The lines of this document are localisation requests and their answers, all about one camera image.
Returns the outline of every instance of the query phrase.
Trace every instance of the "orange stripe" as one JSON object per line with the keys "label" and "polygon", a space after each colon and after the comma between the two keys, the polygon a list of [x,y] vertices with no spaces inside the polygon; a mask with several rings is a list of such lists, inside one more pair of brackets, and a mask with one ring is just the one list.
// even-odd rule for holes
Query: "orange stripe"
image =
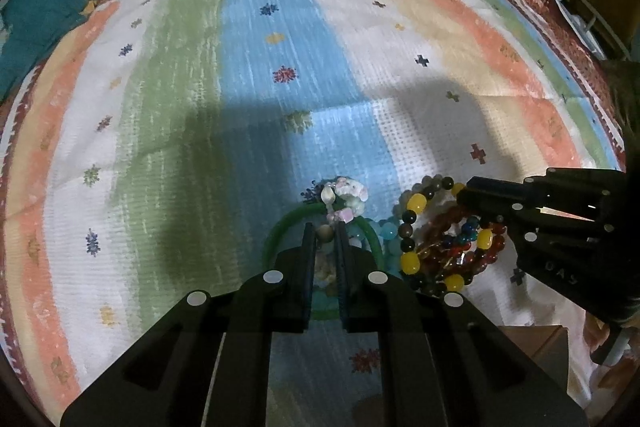
{"label": "orange stripe", "polygon": [[[24,253],[22,291],[49,390],[62,410],[78,396],[80,388],[74,363],[68,353],[65,333],[60,325],[46,255],[42,226],[47,175],[60,136],[62,120],[76,87],[87,49],[117,9],[118,3],[114,2],[104,10],[94,12],[89,21],[76,30],[72,43],[74,52],[52,66],[55,68],[55,78],[48,85],[44,83],[48,91],[37,93],[36,85],[34,105],[26,117],[34,119],[29,126],[32,132],[18,136],[18,140],[25,141],[21,149],[26,156],[28,168],[10,175],[10,190],[16,190],[22,195],[19,208],[23,210],[13,216],[18,221],[20,231],[18,248]],[[50,61],[56,60],[58,57],[52,55]]]}
{"label": "orange stripe", "polygon": [[524,124],[545,162],[551,166],[580,167],[578,152],[556,107],[543,98],[544,90],[526,63],[509,56],[513,47],[461,0],[431,1],[474,38],[487,65],[508,79],[510,95],[519,105]]}

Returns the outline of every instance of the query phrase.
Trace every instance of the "green stripe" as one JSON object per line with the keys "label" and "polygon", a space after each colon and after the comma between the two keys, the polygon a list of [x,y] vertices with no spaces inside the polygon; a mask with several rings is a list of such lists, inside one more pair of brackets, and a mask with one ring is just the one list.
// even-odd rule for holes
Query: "green stripe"
{"label": "green stripe", "polygon": [[562,78],[560,73],[558,73],[558,70],[556,70],[554,65],[548,60],[544,50],[540,47],[540,44],[536,42],[536,40],[527,32],[527,29],[523,27],[513,10],[504,9],[498,5],[495,0],[484,1],[494,8],[495,12],[502,19],[504,26],[520,42],[522,47],[526,49],[530,57],[540,62],[543,74],[547,77],[549,84],[553,87],[557,97],[561,98],[562,95],[564,95],[566,99],[564,107],[569,113],[569,117],[571,117],[578,128],[582,142],[584,143],[587,152],[591,155],[591,158],[593,158],[596,167],[598,169],[610,168],[607,155],[602,148],[602,143],[598,139],[593,127],[591,127],[589,118],[580,107],[578,100],[567,92],[565,80]]}
{"label": "green stripe", "polygon": [[159,0],[127,84],[115,197],[135,255],[142,329],[186,293],[235,290],[220,135],[223,0]]}

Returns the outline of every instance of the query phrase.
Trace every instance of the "teal cloth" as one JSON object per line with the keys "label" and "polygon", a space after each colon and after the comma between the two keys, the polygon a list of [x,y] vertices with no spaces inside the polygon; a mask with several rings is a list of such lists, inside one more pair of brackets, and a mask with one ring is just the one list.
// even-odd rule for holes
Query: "teal cloth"
{"label": "teal cloth", "polygon": [[9,0],[2,8],[0,28],[0,102],[58,41],[87,17],[88,0]]}

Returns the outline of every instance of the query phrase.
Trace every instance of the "green bangle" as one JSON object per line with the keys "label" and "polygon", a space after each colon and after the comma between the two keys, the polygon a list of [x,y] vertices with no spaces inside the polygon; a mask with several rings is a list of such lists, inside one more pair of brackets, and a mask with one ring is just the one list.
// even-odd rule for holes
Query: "green bangle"
{"label": "green bangle", "polygon": [[[324,203],[304,203],[301,204],[298,208],[294,208],[289,214],[285,214],[285,216],[279,220],[276,225],[271,229],[267,239],[264,242],[264,247],[262,248],[262,268],[265,270],[271,269],[273,267],[273,263],[275,261],[276,250],[287,230],[290,229],[297,222],[302,220],[304,217],[315,216],[319,214],[326,213],[326,206]],[[354,224],[362,230],[364,233],[364,237],[367,238],[367,242],[371,248],[371,253],[373,258],[376,261],[376,265],[379,270],[384,270],[385,264],[383,259],[382,247],[380,247],[380,241],[378,240],[378,235],[371,228],[371,225],[367,222],[367,220],[358,216],[353,219]]]}

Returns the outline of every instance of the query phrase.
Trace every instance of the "blue stripe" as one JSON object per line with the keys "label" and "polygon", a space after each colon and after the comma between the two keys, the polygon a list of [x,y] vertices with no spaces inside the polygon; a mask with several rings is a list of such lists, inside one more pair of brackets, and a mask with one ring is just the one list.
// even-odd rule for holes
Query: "blue stripe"
{"label": "blue stripe", "polygon": [[497,0],[501,6],[507,8],[512,13],[514,13],[517,19],[522,24],[523,28],[526,29],[527,33],[537,42],[540,46],[540,50],[545,54],[546,59],[553,65],[556,71],[559,73],[560,77],[564,81],[564,85],[566,86],[567,91],[571,94],[571,98],[573,100],[577,100],[580,108],[584,111],[587,119],[590,122],[591,128],[595,132],[598,140],[602,145],[602,149],[604,150],[605,156],[607,157],[607,162],[609,163],[609,169],[620,169],[620,164],[618,163],[618,159],[616,158],[616,154],[611,146],[611,142],[607,133],[604,131],[602,124],[600,123],[600,118],[596,115],[596,112],[593,110],[593,106],[591,105],[590,100],[587,98],[585,93],[582,91],[582,88],[578,85],[577,81],[574,79],[574,76],[569,72],[569,70],[562,63],[562,60],[553,52],[553,50],[546,43],[545,39],[540,35],[540,32],[537,28],[529,22],[518,10],[516,10],[511,3],[507,0]]}
{"label": "blue stripe", "polygon": [[[277,10],[260,13],[270,5]],[[395,165],[316,1],[225,0],[222,19],[221,132],[235,176],[230,212],[250,238],[239,241],[255,252],[246,269],[259,269],[269,230],[312,180],[353,177],[369,188],[366,216],[390,216],[400,192]],[[286,39],[267,44],[275,32]],[[274,82],[282,66],[296,70],[289,84]],[[296,111],[310,112],[302,133],[285,127]]]}

